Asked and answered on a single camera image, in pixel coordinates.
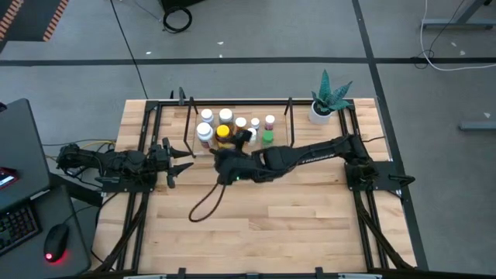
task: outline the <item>bottle cap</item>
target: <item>bottle cap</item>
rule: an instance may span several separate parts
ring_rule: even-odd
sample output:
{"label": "bottle cap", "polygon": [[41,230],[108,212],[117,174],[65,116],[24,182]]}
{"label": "bottle cap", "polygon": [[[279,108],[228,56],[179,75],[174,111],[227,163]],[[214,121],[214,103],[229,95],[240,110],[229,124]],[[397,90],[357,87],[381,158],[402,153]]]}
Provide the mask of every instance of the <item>bottle cap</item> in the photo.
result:
{"label": "bottle cap", "polygon": [[276,118],[273,115],[265,116],[265,122],[266,123],[272,124],[272,123],[274,123],[274,121],[276,121]]}
{"label": "bottle cap", "polygon": [[272,131],[263,131],[263,137],[262,140],[264,143],[272,143],[274,140],[274,132]]}
{"label": "bottle cap", "polygon": [[233,112],[231,112],[230,109],[228,108],[224,108],[224,109],[221,109],[220,112],[219,112],[219,116],[221,119],[231,119],[233,117]]}
{"label": "bottle cap", "polygon": [[213,116],[212,110],[210,110],[210,109],[208,109],[208,108],[207,108],[207,109],[202,110],[202,111],[201,111],[201,113],[202,113],[202,114],[201,114],[201,117],[202,117],[203,119],[209,119],[209,118],[211,118],[211,117]]}
{"label": "bottle cap", "polygon": [[208,123],[202,122],[196,127],[196,132],[202,136],[206,136],[210,133],[211,129],[212,127]]}
{"label": "bottle cap", "polygon": [[220,125],[219,127],[217,127],[217,135],[219,135],[221,137],[228,136],[229,135],[229,127],[226,125]]}
{"label": "bottle cap", "polygon": [[254,128],[248,128],[248,131],[251,132],[251,137],[257,137],[257,131]]}
{"label": "bottle cap", "polygon": [[259,126],[260,120],[258,118],[251,119],[251,125],[252,126]]}
{"label": "bottle cap", "polygon": [[236,119],[236,126],[238,126],[238,127],[246,126],[246,119],[244,117],[238,117]]}

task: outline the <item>wooden table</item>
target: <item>wooden table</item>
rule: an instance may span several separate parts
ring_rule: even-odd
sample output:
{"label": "wooden table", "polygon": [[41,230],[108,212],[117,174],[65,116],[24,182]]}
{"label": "wooden table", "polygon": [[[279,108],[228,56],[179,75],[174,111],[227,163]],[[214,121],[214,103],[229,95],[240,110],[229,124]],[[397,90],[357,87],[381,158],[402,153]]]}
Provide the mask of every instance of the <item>wooden table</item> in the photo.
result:
{"label": "wooden table", "polygon": [[[117,150],[137,148],[145,102],[127,101]],[[383,136],[375,100],[358,98],[354,103],[363,140]],[[289,141],[284,106],[224,105],[222,108],[225,107],[248,119],[275,115],[277,144]],[[217,112],[221,107],[209,108]],[[168,137],[174,148],[186,150],[182,140],[187,110],[187,106],[167,106],[162,111],[159,143],[161,138]],[[308,110],[305,105],[294,106],[294,146],[341,136],[337,115],[328,125],[314,126],[308,121]],[[175,189],[167,188],[165,175],[159,174],[156,191],[150,197],[139,264],[141,274],[176,274],[179,267],[186,267],[189,274],[313,273],[315,267],[323,267],[325,272],[366,270],[353,195],[346,186],[340,158],[302,165],[272,183],[236,182],[227,188],[221,205],[210,219],[189,222],[189,211],[210,190],[217,176],[212,168],[212,156],[204,153],[195,138],[195,124],[199,121],[200,116],[196,118],[193,111],[188,142],[198,156],[176,162],[194,161],[195,165],[176,179]],[[147,143],[151,130],[148,129]],[[389,159],[384,139],[365,146],[374,160]],[[218,194],[216,191],[195,217],[208,212]],[[385,191],[376,191],[375,200],[384,235],[403,259],[415,266],[400,200]],[[102,209],[93,248],[100,257],[108,255],[121,236],[127,201],[128,194],[119,194]],[[377,247],[371,233],[369,238],[374,265],[378,267]],[[128,245],[126,267],[130,267],[132,258],[130,247],[134,247],[133,239]]]}

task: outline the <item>computer mouse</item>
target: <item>computer mouse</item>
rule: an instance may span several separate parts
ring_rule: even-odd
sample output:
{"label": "computer mouse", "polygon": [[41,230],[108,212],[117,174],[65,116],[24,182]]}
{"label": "computer mouse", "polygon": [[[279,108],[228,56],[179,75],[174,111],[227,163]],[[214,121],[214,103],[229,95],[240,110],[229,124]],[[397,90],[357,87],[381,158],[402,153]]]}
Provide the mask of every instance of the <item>computer mouse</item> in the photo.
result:
{"label": "computer mouse", "polygon": [[58,224],[52,227],[45,239],[43,255],[48,262],[59,260],[64,254],[67,246],[67,237],[69,236],[69,226],[66,224]]}

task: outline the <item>black desk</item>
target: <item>black desk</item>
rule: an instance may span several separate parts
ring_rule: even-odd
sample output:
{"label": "black desk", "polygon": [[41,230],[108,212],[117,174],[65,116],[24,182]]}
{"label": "black desk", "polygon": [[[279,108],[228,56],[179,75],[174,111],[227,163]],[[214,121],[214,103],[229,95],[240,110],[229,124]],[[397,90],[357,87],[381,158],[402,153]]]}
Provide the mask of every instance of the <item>black desk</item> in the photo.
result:
{"label": "black desk", "polygon": [[17,170],[19,180],[0,190],[0,211],[50,186],[47,160],[26,99],[0,112],[0,167]]}
{"label": "black desk", "polygon": [[43,256],[43,244],[50,228],[74,213],[65,186],[56,187],[33,202],[43,231],[0,257],[0,277],[40,279],[70,276],[86,271],[91,266],[89,251],[75,217],[66,222],[69,226],[69,238],[62,258],[55,263],[48,263]]}

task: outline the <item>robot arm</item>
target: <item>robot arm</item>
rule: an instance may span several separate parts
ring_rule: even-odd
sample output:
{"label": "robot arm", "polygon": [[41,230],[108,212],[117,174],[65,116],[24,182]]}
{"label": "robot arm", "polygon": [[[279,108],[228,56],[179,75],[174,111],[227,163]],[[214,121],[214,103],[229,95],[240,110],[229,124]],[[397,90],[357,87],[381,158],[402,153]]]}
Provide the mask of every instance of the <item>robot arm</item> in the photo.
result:
{"label": "robot arm", "polygon": [[68,168],[90,167],[98,169],[102,183],[121,184],[155,184],[157,172],[167,172],[167,185],[174,188],[174,177],[190,167],[193,163],[172,166],[171,158],[189,156],[189,152],[175,150],[168,138],[162,140],[162,146],[150,147],[148,154],[141,151],[127,150],[122,152],[98,153],[82,150],[77,144],[69,144],[60,149],[57,167],[64,172]]}
{"label": "robot arm", "polygon": [[[243,141],[247,135],[236,135]],[[369,157],[359,136],[340,136],[323,143],[292,148],[273,146],[257,150],[248,155],[236,144],[235,150],[210,150],[215,154],[215,169],[219,173],[218,184],[231,185],[237,180],[252,180],[256,183],[273,181],[295,167],[334,157],[343,158],[353,169],[353,177],[361,183],[371,183],[378,176],[374,162]]]}

